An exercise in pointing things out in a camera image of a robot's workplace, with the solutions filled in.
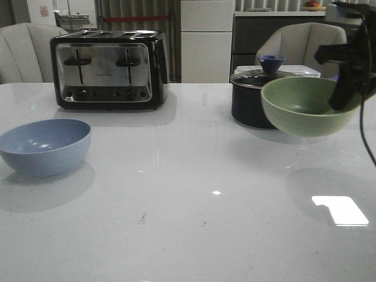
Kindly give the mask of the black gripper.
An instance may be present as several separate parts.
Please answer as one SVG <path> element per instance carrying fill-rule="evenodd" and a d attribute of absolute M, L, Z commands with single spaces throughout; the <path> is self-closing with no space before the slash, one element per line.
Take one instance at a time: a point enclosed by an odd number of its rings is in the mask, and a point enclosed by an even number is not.
<path fill-rule="evenodd" d="M 314 59 L 319 64 L 340 64 L 338 81 L 328 103 L 333 110 L 350 110 L 360 105 L 361 96 L 368 99 L 375 94 L 375 7 L 334 4 L 343 17 L 360 18 L 360 27 L 348 44 L 320 45 Z"/>

